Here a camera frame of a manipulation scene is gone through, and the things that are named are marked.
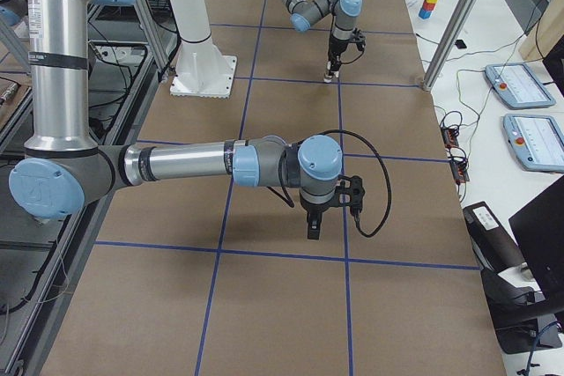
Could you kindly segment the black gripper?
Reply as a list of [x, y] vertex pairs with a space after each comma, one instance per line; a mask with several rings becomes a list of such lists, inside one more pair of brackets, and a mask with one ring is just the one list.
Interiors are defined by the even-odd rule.
[[307, 212], [308, 239], [319, 240], [322, 214], [329, 208], [342, 206], [339, 194], [335, 191], [331, 191], [323, 195], [313, 195], [306, 190], [301, 190], [300, 202], [302, 208]]
[[351, 37], [339, 39], [333, 34], [329, 38], [327, 75], [338, 75], [342, 65], [340, 56], [348, 49]]

